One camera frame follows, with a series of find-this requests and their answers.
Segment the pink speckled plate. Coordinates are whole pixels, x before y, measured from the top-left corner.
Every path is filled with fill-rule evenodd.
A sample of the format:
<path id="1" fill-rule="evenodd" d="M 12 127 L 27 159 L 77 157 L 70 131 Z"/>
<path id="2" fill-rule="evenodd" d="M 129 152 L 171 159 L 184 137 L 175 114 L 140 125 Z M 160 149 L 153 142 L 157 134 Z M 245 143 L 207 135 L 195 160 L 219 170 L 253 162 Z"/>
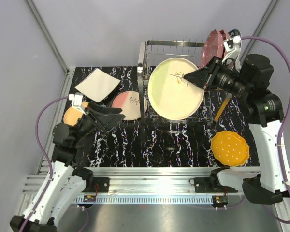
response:
<path id="1" fill-rule="evenodd" d="M 141 117 L 139 93 L 136 91 L 125 91 L 115 97 L 112 102 L 113 108 L 121 108 L 125 116 L 124 120 L 132 121 Z"/>

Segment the cream bordered plate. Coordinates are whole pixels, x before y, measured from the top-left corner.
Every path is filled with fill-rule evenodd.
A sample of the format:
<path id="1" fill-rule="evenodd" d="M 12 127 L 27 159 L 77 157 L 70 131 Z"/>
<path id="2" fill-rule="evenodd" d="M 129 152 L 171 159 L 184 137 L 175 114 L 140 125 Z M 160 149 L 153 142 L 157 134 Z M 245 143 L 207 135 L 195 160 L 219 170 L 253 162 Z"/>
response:
<path id="1" fill-rule="evenodd" d="M 183 120 L 195 113 L 203 101 L 204 90 L 183 76 L 197 69 L 187 59 L 169 58 L 153 70 L 147 92 L 157 114 L 168 120 Z"/>

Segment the yellow dotted plate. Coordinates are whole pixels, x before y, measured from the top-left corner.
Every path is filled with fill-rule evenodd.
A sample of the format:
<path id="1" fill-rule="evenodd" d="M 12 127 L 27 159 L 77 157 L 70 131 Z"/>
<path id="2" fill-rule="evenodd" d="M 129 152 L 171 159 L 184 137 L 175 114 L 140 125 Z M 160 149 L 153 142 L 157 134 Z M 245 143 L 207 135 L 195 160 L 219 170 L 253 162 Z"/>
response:
<path id="1" fill-rule="evenodd" d="M 232 131 L 218 132 L 211 139 L 211 151 L 223 165 L 237 167 L 244 165 L 250 157 L 246 140 Z"/>

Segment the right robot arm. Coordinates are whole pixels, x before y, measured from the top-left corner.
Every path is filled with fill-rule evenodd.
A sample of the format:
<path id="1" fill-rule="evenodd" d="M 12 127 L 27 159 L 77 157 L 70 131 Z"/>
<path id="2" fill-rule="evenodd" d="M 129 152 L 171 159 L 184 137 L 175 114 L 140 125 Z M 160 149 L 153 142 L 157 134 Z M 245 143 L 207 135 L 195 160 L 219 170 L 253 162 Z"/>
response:
<path id="1" fill-rule="evenodd" d="M 227 165 L 211 171 L 209 186 L 215 192 L 225 187 L 243 191 L 252 204 L 259 205 L 273 205 L 290 198 L 290 172 L 279 131 L 286 116 L 280 98 L 267 89 L 273 71 L 268 57 L 249 54 L 239 71 L 213 57 L 205 67 L 183 76 L 201 89 L 220 88 L 240 99 L 255 140 L 261 172 L 252 176 Z"/>

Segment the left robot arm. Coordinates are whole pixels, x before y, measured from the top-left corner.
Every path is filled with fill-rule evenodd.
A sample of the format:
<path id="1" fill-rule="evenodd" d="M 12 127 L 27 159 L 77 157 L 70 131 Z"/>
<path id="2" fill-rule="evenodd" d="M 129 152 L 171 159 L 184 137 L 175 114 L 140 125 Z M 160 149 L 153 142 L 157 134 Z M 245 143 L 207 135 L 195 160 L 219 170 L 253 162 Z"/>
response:
<path id="1" fill-rule="evenodd" d="M 97 186 L 93 172 L 74 167 L 80 143 L 97 131 L 110 133 L 123 119 L 120 108 L 102 107 L 90 102 L 73 126 L 54 126 L 54 152 L 48 158 L 49 172 L 30 206 L 20 216 L 13 216 L 10 227 L 14 232 L 55 232 L 73 200 L 81 192 Z"/>

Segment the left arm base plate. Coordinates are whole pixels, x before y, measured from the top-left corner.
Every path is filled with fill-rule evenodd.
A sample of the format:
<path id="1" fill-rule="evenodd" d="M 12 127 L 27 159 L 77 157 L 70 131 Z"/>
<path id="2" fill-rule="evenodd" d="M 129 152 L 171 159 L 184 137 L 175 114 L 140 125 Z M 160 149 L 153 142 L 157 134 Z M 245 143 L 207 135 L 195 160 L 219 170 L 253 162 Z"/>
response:
<path id="1" fill-rule="evenodd" d="M 108 193 L 110 187 L 110 178 L 108 177 L 92 177 L 87 182 L 84 192 Z"/>

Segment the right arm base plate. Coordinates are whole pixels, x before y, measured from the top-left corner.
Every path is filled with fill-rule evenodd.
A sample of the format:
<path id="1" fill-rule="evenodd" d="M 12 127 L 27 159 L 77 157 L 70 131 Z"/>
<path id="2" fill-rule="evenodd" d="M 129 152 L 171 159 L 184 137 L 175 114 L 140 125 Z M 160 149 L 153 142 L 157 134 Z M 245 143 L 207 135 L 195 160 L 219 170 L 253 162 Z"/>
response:
<path id="1" fill-rule="evenodd" d="M 210 177 L 195 177 L 193 178 L 193 185 L 196 193 L 237 193 L 236 189 L 231 187 L 219 186 L 213 184 Z"/>

